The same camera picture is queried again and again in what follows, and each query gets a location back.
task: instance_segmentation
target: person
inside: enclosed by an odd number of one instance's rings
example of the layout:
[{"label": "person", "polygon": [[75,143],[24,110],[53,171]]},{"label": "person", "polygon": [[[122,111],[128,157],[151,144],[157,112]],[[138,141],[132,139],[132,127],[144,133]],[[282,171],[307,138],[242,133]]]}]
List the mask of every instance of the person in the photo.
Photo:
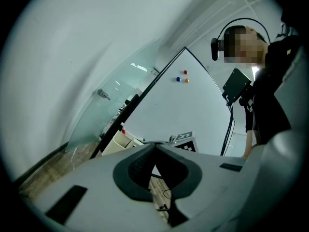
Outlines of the person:
[{"label": "person", "polygon": [[263,36],[250,27],[231,26],[225,30],[224,62],[256,66],[254,95],[244,105],[246,147],[243,158],[252,151],[253,133],[256,145],[266,144],[276,133],[291,128],[275,90],[289,68],[300,46],[298,36],[289,36],[268,45]]}]

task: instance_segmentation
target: wooden floor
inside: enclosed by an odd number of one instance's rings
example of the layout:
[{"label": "wooden floor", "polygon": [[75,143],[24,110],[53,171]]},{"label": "wooden floor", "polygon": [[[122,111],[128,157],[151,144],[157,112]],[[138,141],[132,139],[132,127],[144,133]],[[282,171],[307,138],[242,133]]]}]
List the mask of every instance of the wooden floor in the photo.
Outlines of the wooden floor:
[{"label": "wooden floor", "polygon": [[[79,165],[89,160],[92,153],[98,146],[99,141],[80,147],[76,150],[65,153],[61,151],[37,169],[18,189],[19,194],[28,202],[32,202],[49,185],[54,183],[60,177],[73,171]],[[164,206],[170,208],[170,191],[164,180],[151,177],[149,189],[153,195],[154,206],[156,209]],[[162,219],[168,221],[166,211],[158,212]]]}]

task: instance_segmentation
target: light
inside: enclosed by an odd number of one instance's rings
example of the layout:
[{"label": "light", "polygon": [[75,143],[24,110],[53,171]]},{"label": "light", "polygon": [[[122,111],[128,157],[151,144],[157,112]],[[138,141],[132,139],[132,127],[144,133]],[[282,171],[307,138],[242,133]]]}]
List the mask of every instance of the light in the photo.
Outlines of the light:
[{"label": "light", "polygon": [[255,80],[255,73],[259,70],[256,66],[252,66],[252,73],[253,73],[253,78]]},{"label": "light", "polygon": [[140,66],[140,65],[135,65],[135,63],[131,63],[132,66],[141,69],[142,71],[148,72],[146,68]]}]

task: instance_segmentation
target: headset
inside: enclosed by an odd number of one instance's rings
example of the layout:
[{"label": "headset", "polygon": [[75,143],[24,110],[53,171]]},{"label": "headset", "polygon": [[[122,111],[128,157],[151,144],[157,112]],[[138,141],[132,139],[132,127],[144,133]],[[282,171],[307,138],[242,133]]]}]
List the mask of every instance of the headset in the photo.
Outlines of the headset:
[{"label": "headset", "polygon": [[266,32],[266,34],[267,34],[269,43],[271,43],[271,42],[270,42],[269,35],[268,35],[268,32],[267,32],[266,28],[263,26],[262,23],[260,23],[260,22],[257,21],[257,20],[254,20],[254,19],[251,19],[251,18],[247,18],[247,17],[238,18],[238,19],[232,20],[232,21],[230,21],[228,24],[226,24],[226,25],[224,26],[224,28],[221,30],[219,36],[218,36],[217,38],[213,38],[213,39],[211,40],[211,57],[212,57],[212,60],[217,61],[217,60],[218,60],[218,57],[219,57],[219,50],[222,50],[222,45],[221,45],[220,42],[219,42],[219,37],[220,37],[220,35],[222,34],[223,30],[224,30],[228,25],[230,25],[232,22],[234,22],[234,21],[239,21],[239,20],[250,20],[250,21],[255,21],[255,22],[257,22],[258,24],[260,24],[260,25],[264,28],[264,30],[265,30],[265,32]]}]

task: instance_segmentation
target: door handle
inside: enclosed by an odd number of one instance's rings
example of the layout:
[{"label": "door handle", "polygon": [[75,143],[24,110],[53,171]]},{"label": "door handle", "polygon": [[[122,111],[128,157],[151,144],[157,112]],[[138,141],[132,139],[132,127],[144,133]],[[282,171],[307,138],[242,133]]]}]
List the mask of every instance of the door handle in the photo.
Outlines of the door handle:
[{"label": "door handle", "polygon": [[108,94],[105,93],[101,88],[97,91],[97,94],[100,95],[100,96],[103,97],[103,98],[107,98],[108,100],[111,100],[111,99],[108,97]]}]

